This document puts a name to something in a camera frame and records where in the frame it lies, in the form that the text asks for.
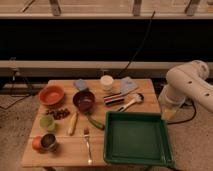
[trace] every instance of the tray rim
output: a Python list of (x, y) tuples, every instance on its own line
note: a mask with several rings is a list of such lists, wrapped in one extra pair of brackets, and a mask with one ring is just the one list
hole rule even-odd
[(174, 157), (173, 157), (173, 151), (172, 151), (172, 146), (171, 146), (171, 143), (170, 143), (170, 138), (169, 138), (169, 134), (168, 134), (168, 129), (167, 129), (167, 124), (164, 120), (161, 120), (162, 122), (162, 126), (163, 126), (163, 129), (165, 131), (165, 137), (166, 137), (166, 143), (167, 143), (167, 148), (169, 150), (169, 155), (171, 157), (171, 161), (168, 162), (166, 161), (165, 163), (161, 162), (161, 163), (138, 163), (138, 162), (125, 162), (125, 161), (118, 161), (118, 160), (115, 160), (115, 159), (110, 159), (107, 157), (107, 133), (109, 131), (109, 124), (107, 124), (107, 122), (109, 121), (109, 118), (110, 118), (110, 115), (112, 115), (112, 113), (116, 114), (116, 115), (145, 115), (145, 116), (152, 116), (152, 117), (157, 117), (161, 120), (161, 113), (154, 113), (154, 112), (118, 112), (118, 111), (108, 111), (106, 112), (106, 120), (105, 120), (105, 125), (106, 125), (106, 128), (105, 128), (105, 133), (104, 133), (104, 153), (103, 153), (103, 158), (104, 158), (104, 161), (109, 163), (109, 164), (134, 164), (134, 165), (155, 165), (155, 166), (167, 166), (167, 167), (172, 167), (174, 168), (175, 166), (175, 160), (174, 160)]

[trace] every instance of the spoon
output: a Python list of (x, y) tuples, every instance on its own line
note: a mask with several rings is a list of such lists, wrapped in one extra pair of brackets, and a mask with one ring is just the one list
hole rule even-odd
[(141, 102), (143, 101), (143, 99), (144, 99), (144, 96), (143, 96), (143, 94), (141, 94), (141, 93), (135, 93), (135, 94), (133, 94), (132, 96), (133, 96), (133, 99), (132, 99), (129, 103), (123, 105), (123, 106), (122, 106), (121, 108), (119, 108), (117, 111), (123, 112), (123, 111), (125, 111), (128, 107), (130, 107), (131, 105), (133, 105), (133, 104), (135, 104), (135, 103), (141, 103)]

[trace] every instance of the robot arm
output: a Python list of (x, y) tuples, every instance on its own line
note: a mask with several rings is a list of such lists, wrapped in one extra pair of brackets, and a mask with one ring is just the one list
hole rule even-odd
[(192, 61), (170, 69), (166, 74), (168, 85), (163, 88), (158, 99), (162, 113), (165, 114), (165, 109), (179, 108), (186, 97), (213, 112), (213, 86), (205, 81), (208, 76), (209, 68), (202, 61)]

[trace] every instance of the green baking tray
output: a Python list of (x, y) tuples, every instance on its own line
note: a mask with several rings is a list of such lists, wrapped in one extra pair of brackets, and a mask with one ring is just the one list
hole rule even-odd
[(166, 123), (156, 113), (107, 112), (103, 155), (111, 164), (175, 163)]

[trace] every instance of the floor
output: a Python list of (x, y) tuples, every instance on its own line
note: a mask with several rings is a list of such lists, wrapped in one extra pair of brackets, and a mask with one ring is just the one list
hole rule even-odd
[[(7, 107), (21, 97), (0, 95), (0, 106)], [(8, 110), (0, 109), (0, 170), (1, 171), (42, 171), (43, 168), (22, 168), (21, 158), (30, 134), (39, 101), (30, 96), (19, 101)], [(197, 116), (193, 121), (169, 125), (169, 135), (176, 167), (186, 171), (213, 170), (213, 114), (197, 105)], [(191, 107), (180, 109), (176, 120), (190, 117)], [(113, 168), (57, 168), (58, 171), (142, 171), (141, 167)], [(151, 171), (168, 171), (167, 168), (153, 167)]]

